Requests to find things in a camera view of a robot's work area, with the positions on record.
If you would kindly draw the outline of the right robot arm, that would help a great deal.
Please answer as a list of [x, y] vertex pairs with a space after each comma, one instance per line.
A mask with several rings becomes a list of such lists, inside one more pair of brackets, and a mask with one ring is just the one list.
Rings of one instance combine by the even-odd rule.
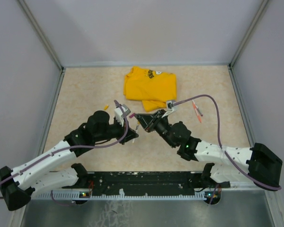
[[187, 161], [207, 163], [202, 182], [207, 187], [223, 182], [249, 182], [268, 190], [278, 191], [282, 160], [266, 145], [238, 148], [215, 145], [191, 135], [182, 121], [170, 124], [165, 110], [138, 113], [135, 118], [147, 132], [156, 132], [177, 154]]

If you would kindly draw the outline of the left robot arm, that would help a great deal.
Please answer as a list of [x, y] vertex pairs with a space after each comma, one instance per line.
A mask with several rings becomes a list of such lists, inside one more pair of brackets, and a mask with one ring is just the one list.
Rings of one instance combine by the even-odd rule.
[[73, 164], [62, 171], [54, 169], [75, 160], [95, 148], [108, 148], [109, 142], [125, 144], [139, 135], [131, 129], [126, 114], [115, 110], [113, 123], [105, 111], [94, 112], [87, 120], [64, 137], [49, 151], [18, 167], [0, 169], [0, 192], [9, 211], [26, 206], [32, 197], [55, 188], [86, 186], [89, 176], [82, 164]]

